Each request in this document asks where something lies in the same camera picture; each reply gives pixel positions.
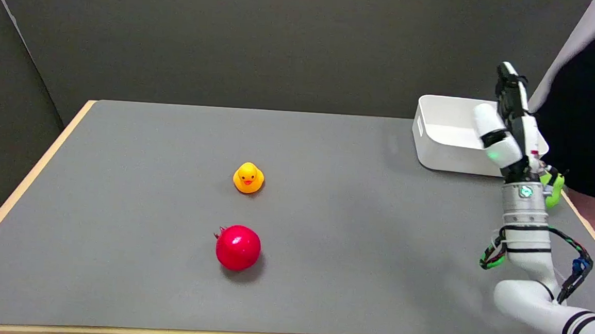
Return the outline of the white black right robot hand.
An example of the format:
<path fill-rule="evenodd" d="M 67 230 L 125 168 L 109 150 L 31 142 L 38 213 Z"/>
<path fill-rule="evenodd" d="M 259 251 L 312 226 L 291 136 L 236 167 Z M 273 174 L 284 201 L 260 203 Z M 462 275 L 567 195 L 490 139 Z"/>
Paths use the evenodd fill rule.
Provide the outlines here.
<path fill-rule="evenodd" d="M 527 78 L 508 61 L 497 67 L 497 104 L 478 104 L 472 122 L 485 155 L 499 168 L 505 183 L 539 181 L 538 123 L 528 107 Z"/>

